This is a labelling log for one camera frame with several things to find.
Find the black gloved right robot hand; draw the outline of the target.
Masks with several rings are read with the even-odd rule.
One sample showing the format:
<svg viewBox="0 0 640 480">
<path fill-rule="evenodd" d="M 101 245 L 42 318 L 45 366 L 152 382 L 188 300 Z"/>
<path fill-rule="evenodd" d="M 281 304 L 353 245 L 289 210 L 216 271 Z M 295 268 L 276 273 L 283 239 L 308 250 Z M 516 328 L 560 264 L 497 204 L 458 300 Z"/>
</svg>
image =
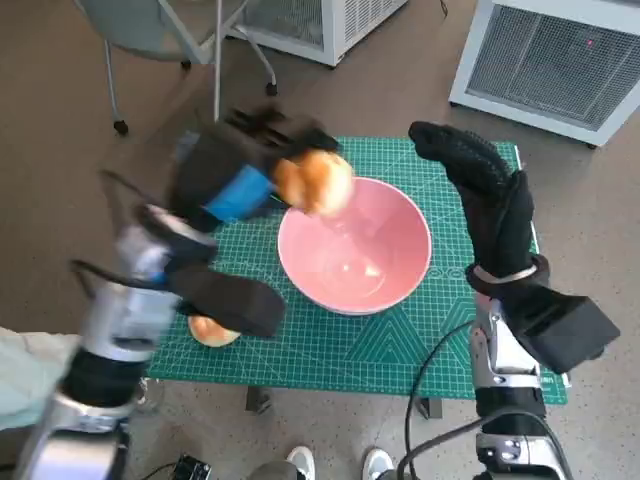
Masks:
<svg viewBox="0 0 640 480">
<path fill-rule="evenodd" d="M 534 204 L 526 173 L 509 170 L 495 145 L 473 132 L 415 121 L 408 135 L 458 192 L 474 251 L 471 271 L 491 283 L 531 275 Z"/>
</svg>

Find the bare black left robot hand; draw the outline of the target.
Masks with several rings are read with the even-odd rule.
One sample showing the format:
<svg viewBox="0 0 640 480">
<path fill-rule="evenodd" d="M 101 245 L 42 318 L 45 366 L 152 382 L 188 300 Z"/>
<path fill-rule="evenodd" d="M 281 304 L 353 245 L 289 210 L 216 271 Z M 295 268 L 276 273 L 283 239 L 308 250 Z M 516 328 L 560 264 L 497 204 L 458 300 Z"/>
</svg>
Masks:
<svg viewBox="0 0 640 480">
<path fill-rule="evenodd" d="M 233 109 L 180 161 L 167 207 L 203 232 L 261 214 L 272 197 L 317 212 L 334 180 L 330 164 L 344 164 L 339 142 L 318 121 L 273 105 Z"/>
</svg>

